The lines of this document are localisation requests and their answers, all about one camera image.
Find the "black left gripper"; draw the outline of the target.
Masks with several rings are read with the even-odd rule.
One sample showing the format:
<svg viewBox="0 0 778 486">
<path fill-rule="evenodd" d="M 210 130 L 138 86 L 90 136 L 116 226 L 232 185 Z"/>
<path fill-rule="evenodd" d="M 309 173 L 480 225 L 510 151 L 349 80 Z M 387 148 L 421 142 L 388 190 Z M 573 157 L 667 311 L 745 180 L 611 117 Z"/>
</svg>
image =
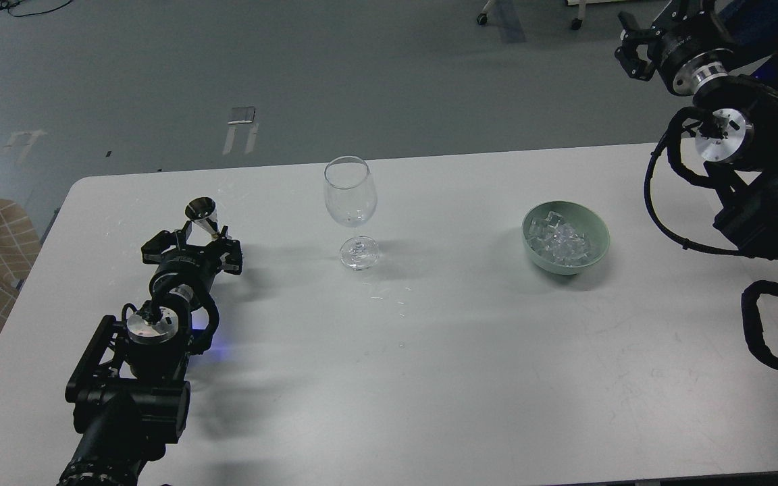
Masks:
<svg viewBox="0 0 778 486">
<path fill-rule="evenodd" d="M 218 311 L 211 296 L 214 277 L 218 273 L 241 275 L 244 265 L 240 240 L 229 237 L 228 231 L 222 227 L 206 246 L 193 246 L 188 245 L 191 228 L 163 230 L 141 246 L 142 263 L 157 265 L 149 281 L 151 312 L 158 312 L 164 296 L 180 286 L 190 292 L 192 310 Z"/>
</svg>

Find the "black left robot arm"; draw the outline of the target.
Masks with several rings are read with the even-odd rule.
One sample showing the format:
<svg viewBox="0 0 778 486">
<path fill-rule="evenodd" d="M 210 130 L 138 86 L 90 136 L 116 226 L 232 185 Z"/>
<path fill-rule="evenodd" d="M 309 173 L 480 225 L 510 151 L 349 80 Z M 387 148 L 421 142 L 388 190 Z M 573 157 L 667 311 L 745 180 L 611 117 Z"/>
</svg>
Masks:
<svg viewBox="0 0 778 486">
<path fill-rule="evenodd" d="M 191 223 L 155 234 L 141 247 L 153 265 L 149 298 L 102 317 L 66 390 L 80 442 L 59 485 L 136 485 L 186 428 L 186 369 L 212 346 L 220 315 L 211 295 L 219 273 L 240 275 L 243 252 L 228 228 L 207 225 L 210 240 L 191 245 Z"/>
</svg>

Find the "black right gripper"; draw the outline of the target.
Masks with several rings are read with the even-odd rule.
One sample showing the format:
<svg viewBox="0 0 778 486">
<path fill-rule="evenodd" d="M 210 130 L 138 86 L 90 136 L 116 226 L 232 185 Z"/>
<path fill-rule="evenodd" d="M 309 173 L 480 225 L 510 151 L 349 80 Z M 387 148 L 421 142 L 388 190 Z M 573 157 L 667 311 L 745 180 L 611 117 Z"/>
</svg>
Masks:
<svg viewBox="0 0 778 486">
<path fill-rule="evenodd" d="M 627 11 L 617 18 L 623 34 L 615 59 L 630 79 L 649 81 L 658 69 L 668 92 L 692 95 L 690 79 L 701 65 L 718 61 L 733 67 L 737 43 L 720 21 L 716 1 L 669 1 L 648 28 L 640 28 Z M 642 45 L 652 45 L 654 63 L 640 58 Z"/>
</svg>

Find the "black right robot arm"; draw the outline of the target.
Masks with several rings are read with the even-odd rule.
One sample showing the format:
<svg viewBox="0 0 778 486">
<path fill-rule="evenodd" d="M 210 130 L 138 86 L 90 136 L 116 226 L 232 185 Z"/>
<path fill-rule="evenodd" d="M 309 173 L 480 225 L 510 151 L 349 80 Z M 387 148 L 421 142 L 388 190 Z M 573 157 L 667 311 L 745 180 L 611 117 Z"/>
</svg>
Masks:
<svg viewBox="0 0 778 486">
<path fill-rule="evenodd" d="M 778 1 L 671 1 L 643 28 L 629 12 L 615 59 L 631 79 L 660 74 L 668 92 L 690 97 L 652 151 L 644 176 L 651 220 L 683 249 L 778 261 Z M 703 245 L 670 230 L 652 204 L 661 156 L 689 185 L 714 190 L 722 209 L 713 227 L 733 245 Z M 758 299 L 778 283 L 751 283 L 741 297 L 748 351 L 778 370 L 764 338 Z"/>
</svg>

